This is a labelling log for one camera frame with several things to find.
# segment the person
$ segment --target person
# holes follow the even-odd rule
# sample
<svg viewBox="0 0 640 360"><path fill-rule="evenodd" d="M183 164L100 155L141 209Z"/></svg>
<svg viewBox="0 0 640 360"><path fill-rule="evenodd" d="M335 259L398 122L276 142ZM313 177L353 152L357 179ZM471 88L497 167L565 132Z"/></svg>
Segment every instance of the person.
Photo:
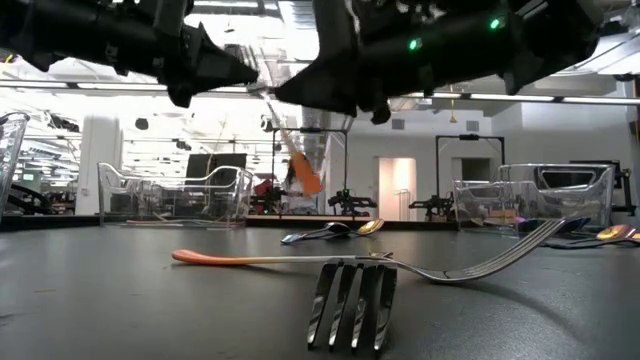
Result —
<svg viewBox="0 0 640 360"><path fill-rule="evenodd" d="M289 159L289 170L284 180L286 196L282 197L282 205L285 214L293 215L317 215L316 199L314 195L304 194L302 184L296 178L296 169L293 167L293 159Z"/></svg>

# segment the doorway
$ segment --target doorway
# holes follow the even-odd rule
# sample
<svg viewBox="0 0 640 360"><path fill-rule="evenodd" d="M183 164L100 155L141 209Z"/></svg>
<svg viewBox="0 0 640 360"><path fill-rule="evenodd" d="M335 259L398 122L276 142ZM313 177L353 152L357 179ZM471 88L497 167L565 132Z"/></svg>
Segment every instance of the doorway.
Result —
<svg viewBox="0 0 640 360"><path fill-rule="evenodd" d="M409 209L416 199L416 159L377 158L378 216L389 221L416 221Z"/></svg>
<svg viewBox="0 0 640 360"><path fill-rule="evenodd" d="M462 180L466 181L491 181L491 159L463 158Z"/></svg>

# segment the metal frame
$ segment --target metal frame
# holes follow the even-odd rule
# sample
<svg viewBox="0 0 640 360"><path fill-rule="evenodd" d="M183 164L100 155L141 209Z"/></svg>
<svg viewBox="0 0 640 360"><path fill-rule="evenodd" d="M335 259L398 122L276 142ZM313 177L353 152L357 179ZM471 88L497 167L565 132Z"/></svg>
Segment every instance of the metal frame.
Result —
<svg viewBox="0 0 640 360"><path fill-rule="evenodd" d="M436 135L436 195L440 197L440 139L458 139L460 141L498 140L500 141L500 160L505 165L504 136L481 136L476 134Z"/></svg>

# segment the white wall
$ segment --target white wall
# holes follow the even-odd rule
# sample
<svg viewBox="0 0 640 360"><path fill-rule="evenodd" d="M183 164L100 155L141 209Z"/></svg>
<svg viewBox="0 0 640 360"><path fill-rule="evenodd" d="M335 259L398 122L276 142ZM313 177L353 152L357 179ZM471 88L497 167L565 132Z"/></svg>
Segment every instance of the white wall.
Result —
<svg viewBox="0 0 640 360"><path fill-rule="evenodd" d="M405 119L405 130L391 131L390 123L374 126L367 117L354 122L349 133L349 167L348 187L357 196L375 199L377 182L377 157L380 158L414 158L416 160L416 192L417 200L427 200L436 193L435 172L435 135L466 134L466 120L479 120L481 135L491 134L491 119L484 118L481 111L456 111L458 123L449 123L450 111L432 114L428 111L402 112L393 114L393 118ZM454 140L441 153L442 189L444 194L451 182L451 161L455 157L491 157L494 150L476 142L460 142ZM424 217L424 211L417 214L418 219Z"/></svg>
<svg viewBox="0 0 640 360"><path fill-rule="evenodd" d="M620 87L608 96L625 97L625 92ZM494 135L505 137L507 163L619 160L622 168L636 173L640 167L634 164L633 154L640 147L629 131L629 110L626 106L523 103L493 117L491 127ZM634 203L635 187L632 183ZM614 201L623 204L622 191L614 192ZM635 219L616 214L614 220Z"/></svg>

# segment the silver fork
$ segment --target silver fork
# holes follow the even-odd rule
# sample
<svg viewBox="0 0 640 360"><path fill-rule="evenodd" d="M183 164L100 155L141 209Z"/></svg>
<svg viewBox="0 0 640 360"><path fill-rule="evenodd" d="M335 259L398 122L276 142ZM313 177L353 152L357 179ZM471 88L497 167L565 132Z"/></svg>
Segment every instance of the silver fork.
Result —
<svg viewBox="0 0 640 360"><path fill-rule="evenodd" d="M336 309L332 316L331 330L329 334L329 349L332 350L335 346L349 297L349 292L351 291L356 273L360 270L362 273L362 280L356 303L355 321L351 336L351 349L355 351L358 348L366 310L369 307L376 306L373 295L375 294L378 284L380 284L380 302L378 305L376 335L373 344L374 351L379 352L382 349L387 332L387 326L389 324L389 316L391 314L391 306L393 304L393 296L397 282L397 268L410 271L436 283L462 283L465 281L483 278L514 264L542 242L551 237L562 227L562 225L564 225L565 222L566 221L564 219L548 220L520 240L518 244L509 248L502 254L478 265L461 270L428 270L391 259L389 257L390 254L355 257L337 256L329 259L320 272L318 285L316 286L314 293L313 305L311 308L311 319L309 321L309 327L307 328L307 346L309 349L312 349L316 344L318 329L327 303L327 298L331 292L335 276L340 268L342 268L342 273L340 275L340 282L338 285Z"/></svg>

